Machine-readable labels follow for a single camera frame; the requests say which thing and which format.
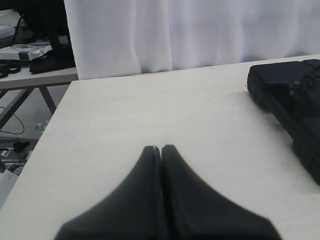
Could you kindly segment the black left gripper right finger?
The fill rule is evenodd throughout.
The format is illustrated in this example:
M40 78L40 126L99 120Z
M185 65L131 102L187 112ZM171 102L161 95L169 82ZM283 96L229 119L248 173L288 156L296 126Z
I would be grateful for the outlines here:
M171 240L280 240L270 220L202 180L174 145L161 150L162 196Z

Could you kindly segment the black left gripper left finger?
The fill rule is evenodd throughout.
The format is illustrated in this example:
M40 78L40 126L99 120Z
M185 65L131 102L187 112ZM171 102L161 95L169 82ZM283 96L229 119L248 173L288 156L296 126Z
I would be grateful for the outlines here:
M105 199L63 224L57 240L165 240L160 151L144 147L133 169Z

